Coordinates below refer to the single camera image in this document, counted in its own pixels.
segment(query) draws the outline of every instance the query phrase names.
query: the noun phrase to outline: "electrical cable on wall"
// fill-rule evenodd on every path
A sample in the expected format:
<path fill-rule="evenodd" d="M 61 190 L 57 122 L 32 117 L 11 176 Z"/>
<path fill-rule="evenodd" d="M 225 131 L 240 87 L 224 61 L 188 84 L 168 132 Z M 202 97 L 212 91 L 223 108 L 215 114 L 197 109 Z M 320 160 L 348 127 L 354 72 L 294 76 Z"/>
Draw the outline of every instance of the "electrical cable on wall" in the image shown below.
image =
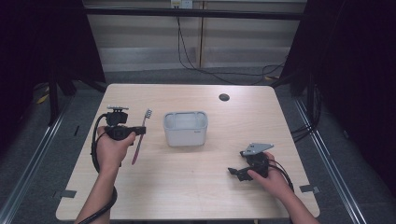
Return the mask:
<path fill-rule="evenodd" d="M 285 62 L 283 62 L 283 63 L 281 63 L 281 64 L 270 64 L 270 65 L 266 65 L 266 66 L 264 66 L 264 68 L 262 69 L 262 72 L 261 72 L 260 74 L 225 73 L 225 72 L 216 73 L 216 72 L 208 72 L 208 71 L 205 71 L 205 70 L 203 70 L 203 69 L 198 69 L 198 68 L 196 68 L 196 67 L 191 63 L 190 58 L 189 58 L 189 55 L 188 55 L 188 53 L 187 53 L 186 44 L 185 44 L 185 42 L 184 42 L 184 37 L 183 37 L 183 34 L 181 33 L 180 19 L 179 19 L 179 17 L 177 17 L 177 27 L 178 27 L 178 29 L 177 29 L 177 52 L 178 52 L 178 60 L 179 60 L 180 64 L 181 64 L 184 68 L 186 68 L 186 69 L 189 69 L 189 70 L 192 70 L 192 71 L 197 71 L 197 72 L 200 72 L 200 73 L 202 73 L 202 74 L 210 75 L 210 76 L 215 77 L 215 78 L 217 78 L 217 79 L 219 79 L 219 80 L 221 80 L 221 81 L 223 81 L 223 82 L 226 82 L 226 83 L 229 83 L 229 84 L 232 84 L 232 85 L 250 85 L 250 86 L 253 86 L 253 85 L 256 85 L 256 84 L 259 84 L 260 82 L 262 82 L 262 81 L 264 80 L 265 75 L 268 75 L 268 74 L 271 74 L 271 73 L 275 72 L 277 69 L 283 67 L 284 64 L 285 64 Z M 186 65 L 181 61 L 180 40 L 181 40 L 181 43 L 182 43 L 182 45 L 183 45 L 184 54 L 186 55 L 186 58 L 187 58 L 187 61 L 189 62 L 190 67 L 186 66 Z M 264 70 L 267 69 L 267 68 L 269 68 L 269 67 L 274 67 L 274 68 L 273 68 L 271 71 L 265 72 L 265 73 L 264 73 Z M 231 82 L 230 80 L 227 80 L 227 79 L 225 79 L 225 78 L 222 78 L 222 77 L 220 77 L 219 75 L 238 75 L 238 76 L 246 76 L 246 77 L 260 77 L 260 79 L 257 80 L 257 81 L 255 81 L 255 82 L 252 82 L 252 83 L 250 83 L 250 84 L 240 84 L 240 83 L 236 83 L 236 82 Z"/>

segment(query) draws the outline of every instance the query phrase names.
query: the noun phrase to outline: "finger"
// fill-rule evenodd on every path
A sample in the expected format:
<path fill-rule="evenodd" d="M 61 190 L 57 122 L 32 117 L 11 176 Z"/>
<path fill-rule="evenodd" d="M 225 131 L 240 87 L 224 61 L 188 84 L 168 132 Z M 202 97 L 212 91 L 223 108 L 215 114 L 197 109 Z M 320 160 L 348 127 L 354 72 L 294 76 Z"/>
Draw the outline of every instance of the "finger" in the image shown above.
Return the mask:
<path fill-rule="evenodd" d="M 122 142 L 125 143 L 125 146 L 129 146 L 134 142 L 135 139 L 136 133 L 131 132 L 125 139 L 122 140 Z"/>
<path fill-rule="evenodd" d="M 267 155 L 270 164 L 276 166 L 275 157 L 273 156 L 273 154 L 271 154 L 267 151 L 264 152 L 264 154 Z"/>
<path fill-rule="evenodd" d="M 96 132 L 98 133 L 98 136 L 104 134 L 104 133 L 106 132 L 106 131 L 105 131 L 105 126 L 100 126 L 100 127 L 98 127 L 98 129 L 96 130 Z"/>
<path fill-rule="evenodd" d="M 250 175 L 250 177 L 253 178 L 254 180 L 258 181 L 263 187 L 267 185 L 267 179 L 257 174 L 255 171 L 248 170 L 247 174 Z"/>

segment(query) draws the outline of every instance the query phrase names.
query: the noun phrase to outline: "gray carpet floor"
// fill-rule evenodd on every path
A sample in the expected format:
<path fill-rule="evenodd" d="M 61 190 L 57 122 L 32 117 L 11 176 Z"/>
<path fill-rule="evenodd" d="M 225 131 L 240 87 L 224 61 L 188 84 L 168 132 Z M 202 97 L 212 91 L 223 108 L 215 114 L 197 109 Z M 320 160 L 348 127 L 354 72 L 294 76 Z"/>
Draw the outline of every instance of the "gray carpet floor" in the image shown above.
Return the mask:
<path fill-rule="evenodd" d="M 215 72 L 232 72 L 259 75 L 261 68 L 212 68 Z M 111 83 L 177 83 L 208 85 L 249 85 L 260 80 L 256 85 L 268 85 L 271 81 L 261 76 L 241 76 L 236 74 L 203 74 L 187 69 L 170 69 L 158 71 L 117 72 L 106 74 L 107 84 Z M 55 212 L 60 199 L 54 198 L 55 191 L 65 189 L 78 154 L 91 128 L 96 110 L 103 94 L 82 83 L 76 83 L 77 94 L 72 98 L 62 96 L 61 107 L 65 108 L 64 119 L 58 132 L 49 145 L 43 161 L 35 174 L 29 189 L 12 223 L 68 223 L 59 221 Z M 0 159 L 0 204 L 3 206 L 9 194 L 15 188 L 26 165 L 35 153 L 41 137 L 47 130 L 50 119 L 49 101 L 36 105 L 35 100 L 43 90 L 35 92 L 35 99 L 21 121 L 20 131 L 7 153 Z M 290 130 L 304 125 L 298 113 L 295 99 L 290 96 L 289 86 L 276 88 L 276 95 L 282 107 Z M 344 130 L 336 118 L 322 107 L 318 130 L 328 147 L 332 159 L 340 170 L 351 194 L 355 197 L 367 223 L 395 223 L 396 202 L 387 187 L 371 169 L 359 153 L 356 145 L 345 138 Z M 309 181 L 319 187 L 316 194 L 321 223 L 353 223 L 344 203 L 325 168 L 316 146 L 308 135 L 296 143 Z M 151 222 L 148 223 L 188 223 L 185 222 Z M 253 223 L 251 220 L 209 220 L 208 223 Z M 266 219 L 262 223 L 290 223 L 287 219 Z"/>

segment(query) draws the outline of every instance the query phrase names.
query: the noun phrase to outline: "black cable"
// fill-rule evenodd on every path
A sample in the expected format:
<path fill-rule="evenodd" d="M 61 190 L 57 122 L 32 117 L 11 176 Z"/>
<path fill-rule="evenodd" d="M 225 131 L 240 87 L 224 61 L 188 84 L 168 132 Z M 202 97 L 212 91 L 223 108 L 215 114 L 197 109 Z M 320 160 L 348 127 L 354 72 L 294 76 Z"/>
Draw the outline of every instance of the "black cable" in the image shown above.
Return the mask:
<path fill-rule="evenodd" d="M 99 118 L 95 122 L 95 126 L 93 127 L 93 134 L 92 134 L 92 145 L 91 145 L 91 155 L 92 155 L 92 163 L 93 166 L 95 167 L 96 171 L 99 173 L 100 172 L 100 167 L 99 167 L 99 162 L 97 160 L 97 153 L 96 153 L 96 148 L 99 139 L 104 136 L 106 133 L 102 133 L 99 135 L 99 137 L 96 139 L 96 132 L 97 128 L 99 126 L 99 122 L 102 118 L 105 118 L 106 114 L 103 114 L 99 116 Z M 113 193 L 111 195 L 111 200 L 108 202 L 103 208 L 101 208 L 99 211 L 95 212 L 94 214 L 90 215 L 89 217 L 85 218 L 84 220 L 80 221 L 79 224 L 87 224 L 91 223 L 92 221 L 96 220 L 99 218 L 101 215 L 103 215 L 105 212 L 107 212 L 113 205 L 116 203 L 118 198 L 118 193 L 116 190 L 116 187 L 113 187 Z"/>
<path fill-rule="evenodd" d="M 117 198 L 118 198 L 118 194 L 117 194 L 116 187 L 113 187 L 113 193 L 111 195 L 110 202 L 108 204 L 106 204 L 103 208 L 101 208 L 99 211 L 95 212 L 90 217 L 87 217 L 84 220 L 80 221 L 79 224 L 91 223 L 92 221 L 99 218 L 101 215 L 103 215 L 105 212 L 107 212 L 116 203 Z"/>
<path fill-rule="evenodd" d="M 290 187 L 290 189 L 294 192 L 294 186 L 293 183 L 291 183 L 291 179 L 288 175 L 288 173 L 286 172 L 286 170 L 283 168 L 283 166 L 281 164 L 279 164 L 279 162 L 274 161 L 276 164 L 278 164 L 281 168 L 277 167 L 276 165 L 272 165 L 272 164 L 268 164 L 268 167 L 274 168 L 276 170 L 278 170 L 283 176 L 285 176 L 286 181 L 288 182 L 288 185 Z"/>
<path fill-rule="evenodd" d="M 275 72 L 275 70 L 277 70 L 278 68 L 284 66 L 284 63 L 285 63 L 285 62 L 283 62 L 283 63 L 281 63 L 281 64 L 270 64 L 270 65 L 266 65 L 266 66 L 264 66 L 264 68 L 262 69 L 262 73 L 261 73 L 261 74 L 232 73 L 232 72 L 215 73 L 215 72 L 208 72 L 208 71 L 205 71 L 205 70 L 202 70 L 202 69 L 198 69 L 198 68 L 196 68 L 196 67 L 192 64 L 192 62 L 190 61 L 189 55 L 188 55 L 188 53 L 187 53 L 186 44 L 185 44 L 185 42 L 184 42 L 184 37 L 183 37 L 183 34 L 181 33 L 180 19 L 179 19 L 179 17 L 177 17 L 177 25 L 178 25 L 178 34 L 177 34 L 177 52 L 178 52 L 178 60 L 179 60 L 180 64 L 181 64 L 184 68 L 186 68 L 186 69 L 188 69 L 188 70 L 197 71 L 197 72 L 200 72 L 200 73 L 202 73 L 202 74 L 210 75 L 210 76 L 215 77 L 215 78 L 217 78 L 217 79 L 219 79 L 219 80 L 221 80 L 221 81 L 223 81 L 223 82 L 226 82 L 226 83 L 229 83 L 229 84 L 233 84 L 233 85 L 247 85 L 247 84 L 240 84 L 240 83 L 231 82 L 231 81 L 226 80 L 226 79 L 224 79 L 224 78 L 222 78 L 222 77 L 219 77 L 218 75 L 238 75 L 238 76 L 247 76 L 247 77 L 261 77 L 258 81 L 255 81 L 255 82 L 253 82 L 253 83 L 248 84 L 248 85 L 251 85 L 251 86 L 252 86 L 252 85 L 256 85 L 256 84 L 262 82 L 262 80 L 264 79 L 264 76 L 265 76 L 265 75 L 271 74 L 271 73 Z M 190 67 L 186 66 L 186 65 L 181 61 L 180 39 L 181 39 L 181 42 L 182 42 L 182 44 L 183 44 L 184 54 L 186 55 L 186 58 L 187 58 L 187 61 L 189 62 Z M 265 70 L 267 67 L 271 67 L 271 66 L 275 66 L 275 68 L 274 68 L 273 70 L 269 71 L 269 72 L 264 73 L 264 70 Z"/>

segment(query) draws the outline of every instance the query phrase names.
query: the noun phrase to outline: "table surface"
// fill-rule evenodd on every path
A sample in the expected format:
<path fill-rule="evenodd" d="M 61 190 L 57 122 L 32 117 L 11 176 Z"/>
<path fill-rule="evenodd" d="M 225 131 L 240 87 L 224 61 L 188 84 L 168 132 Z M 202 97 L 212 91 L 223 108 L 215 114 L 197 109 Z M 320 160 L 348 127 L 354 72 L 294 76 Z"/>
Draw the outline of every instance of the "table surface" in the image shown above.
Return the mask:
<path fill-rule="evenodd" d="M 230 96 L 223 102 L 222 93 Z M 137 85 L 108 86 L 91 130 L 66 187 L 76 190 L 75 198 L 62 198 L 57 218 L 76 218 L 86 201 L 97 173 L 92 165 L 92 130 L 108 105 L 128 106 L 126 126 L 148 128 L 136 164 L 131 161 L 135 146 L 119 171 L 116 188 L 119 198 L 111 210 L 112 219 L 195 220 L 257 219 L 288 217 L 284 206 L 255 181 L 240 182 L 227 168 L 248 166 L 239 152 L 250 143 L 275 146 L 268 151 L 288 172 L 296 195 L 317 217 L 313 192 L 302 193 L 309 185 L 274 90 L 263 86 L 217 85 Z M 172 111 L 205 111 L 208 126 L 205 144 L 198 147 L 169 147 L 163 116 Z"/>

